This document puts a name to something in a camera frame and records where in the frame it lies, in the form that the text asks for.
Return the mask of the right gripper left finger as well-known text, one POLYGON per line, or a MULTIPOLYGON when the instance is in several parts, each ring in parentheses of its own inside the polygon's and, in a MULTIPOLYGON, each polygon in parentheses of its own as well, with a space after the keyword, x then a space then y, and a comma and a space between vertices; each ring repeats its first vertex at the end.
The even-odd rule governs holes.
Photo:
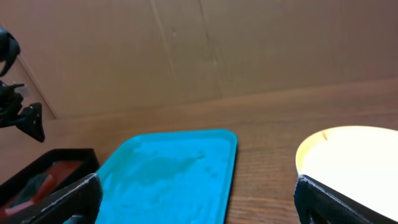
POLYGON ((100 178, 98 174, 92 173, 6 218, 1 223, 94 223, 102 198, 100 178))

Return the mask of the green plate with ketchup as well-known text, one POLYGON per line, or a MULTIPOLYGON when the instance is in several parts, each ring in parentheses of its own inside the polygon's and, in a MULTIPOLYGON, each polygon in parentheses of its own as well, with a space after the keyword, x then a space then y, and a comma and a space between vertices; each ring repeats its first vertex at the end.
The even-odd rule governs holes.
POLYGON ((340 126, 307 137, 295 155, 307 175, 354 201, 397 220, 397 131, 340 126))

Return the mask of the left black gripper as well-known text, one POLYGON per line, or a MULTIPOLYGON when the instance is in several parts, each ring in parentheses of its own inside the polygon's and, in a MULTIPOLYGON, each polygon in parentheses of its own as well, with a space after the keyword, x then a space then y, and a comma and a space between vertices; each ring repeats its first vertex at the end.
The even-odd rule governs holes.
POLYGON ((7 85, 1 82, 1 128, 16 126, 17 129, 36 141, 44 142, 42 105, 32 103, 19 114, 24 98, 16 92, 16 88, 24 86, 24 84, 7 85))

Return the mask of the dark green scrub sponge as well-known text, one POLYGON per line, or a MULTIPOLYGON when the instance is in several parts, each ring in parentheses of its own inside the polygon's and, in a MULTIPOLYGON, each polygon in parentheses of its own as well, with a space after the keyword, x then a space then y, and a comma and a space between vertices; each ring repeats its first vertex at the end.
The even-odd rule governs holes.
POLYGON ((55 177, 50 174, 37 174, 31 178, 17 198, 6 208, 7 213, 16 213, 49 195, 56 187, 55 177))

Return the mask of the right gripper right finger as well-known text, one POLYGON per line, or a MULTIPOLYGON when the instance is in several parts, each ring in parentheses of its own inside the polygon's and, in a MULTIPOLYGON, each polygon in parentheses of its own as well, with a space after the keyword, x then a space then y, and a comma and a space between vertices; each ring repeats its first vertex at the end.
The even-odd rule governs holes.
POLYGON ((297 178, 294 204, 302 224, 397 224, 395 220, 303 174, 297 178))

